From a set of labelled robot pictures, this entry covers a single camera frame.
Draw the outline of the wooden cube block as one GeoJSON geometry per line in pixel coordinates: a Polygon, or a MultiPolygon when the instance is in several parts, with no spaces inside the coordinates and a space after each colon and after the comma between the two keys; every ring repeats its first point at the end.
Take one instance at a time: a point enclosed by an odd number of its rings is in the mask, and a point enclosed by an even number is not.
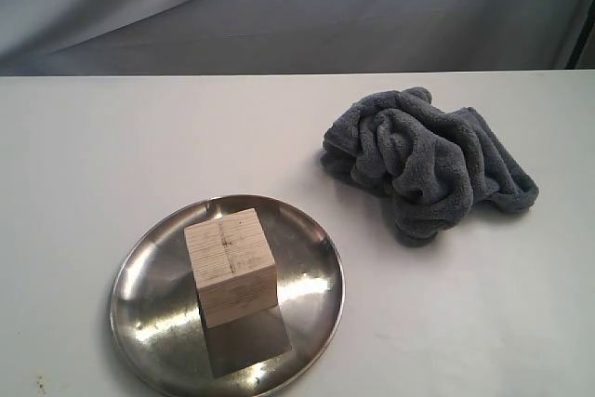
{"type": "Polygon", "coordinates": [[[187,251],[209,328],[278,305],[278,270],[254,208],[188,226],[187,251]]]}

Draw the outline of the grey fluffy towel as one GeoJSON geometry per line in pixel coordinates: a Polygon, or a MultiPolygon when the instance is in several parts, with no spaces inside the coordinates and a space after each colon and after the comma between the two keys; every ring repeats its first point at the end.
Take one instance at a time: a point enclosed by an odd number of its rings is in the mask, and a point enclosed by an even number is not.
{"type": "Polygon", "coordinates": [[[443,112],[424,87],[353,103],[326,130],[321,163],[333,178],[392,202],[397,232],[426,242],[478,203],[524,212],[539,189],[473,108],[443,112]]]}

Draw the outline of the round stainless steel plate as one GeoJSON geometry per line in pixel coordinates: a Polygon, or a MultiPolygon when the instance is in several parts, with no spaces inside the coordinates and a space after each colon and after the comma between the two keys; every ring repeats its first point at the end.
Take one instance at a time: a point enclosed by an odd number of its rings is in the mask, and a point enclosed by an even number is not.
{"type": "Polygon", "coordinates": [[[187,205],[147,230],[110,298],[120,358],[166,396],[270,396],[302,376],[337,331],[345,300],[337,249],[308,214],[274,198],[235,194],[187,205]],[[278,303],[209,328],[183,231],[252,208],[278,265],[278,303]]]}

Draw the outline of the grey backdrop curtain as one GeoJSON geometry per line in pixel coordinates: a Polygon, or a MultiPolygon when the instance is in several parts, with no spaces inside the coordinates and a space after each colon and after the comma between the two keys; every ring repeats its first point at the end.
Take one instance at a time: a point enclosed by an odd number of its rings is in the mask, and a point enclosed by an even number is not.
{"type": "Polygon", "coordinates": [[[1,0],[1,73],[553,69],[590,1],[1,0]]]}

